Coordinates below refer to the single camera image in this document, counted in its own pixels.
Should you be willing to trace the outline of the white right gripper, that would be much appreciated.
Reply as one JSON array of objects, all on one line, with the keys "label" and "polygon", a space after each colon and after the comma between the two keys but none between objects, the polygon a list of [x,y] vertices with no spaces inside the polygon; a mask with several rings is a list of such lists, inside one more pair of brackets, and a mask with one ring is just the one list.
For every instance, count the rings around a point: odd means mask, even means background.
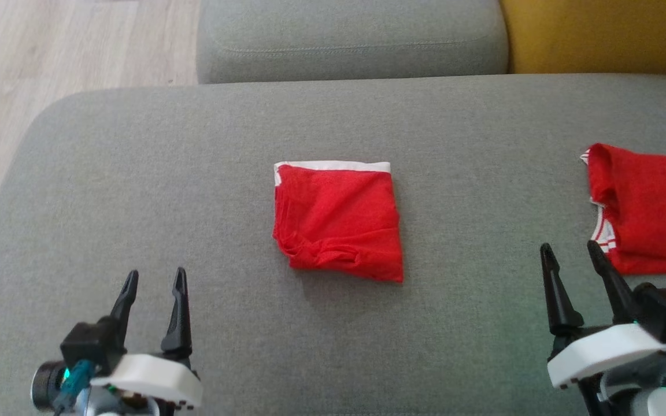
[{"label": "white right gripper", "polygon": [[[666,415],[666,343],[631,324],[639,315],[631,287],[599,243],[586,246],[616,326],[573,341],[550,358],[550,381],[555,389],[577,387],[587,415]],[[542,243],[539,253],[549,332],[575,335],[584,319],[572,305],[550,243]]]}]

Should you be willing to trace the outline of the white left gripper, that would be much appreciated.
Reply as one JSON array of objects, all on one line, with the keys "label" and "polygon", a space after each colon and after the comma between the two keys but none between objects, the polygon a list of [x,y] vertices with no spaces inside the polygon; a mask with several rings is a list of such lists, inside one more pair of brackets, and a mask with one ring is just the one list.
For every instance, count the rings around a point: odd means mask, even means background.
[{"label": "white left gripper", "polygon": [[[132,270],[108,315],[108,346],[124,348],[130,311],[136,300],[139,272]],[[188,359],[193,352],[192,324],[188,304],[187,272],[178,267],[172,286],[174,305],[168,329],[161,340],[164,358]],[[195,408],[202,406],[204,388],[200,379],[186,366],[148,354],[121,357],[108,376],[93,377],[91,387],[116,387],[142,396]]]}]

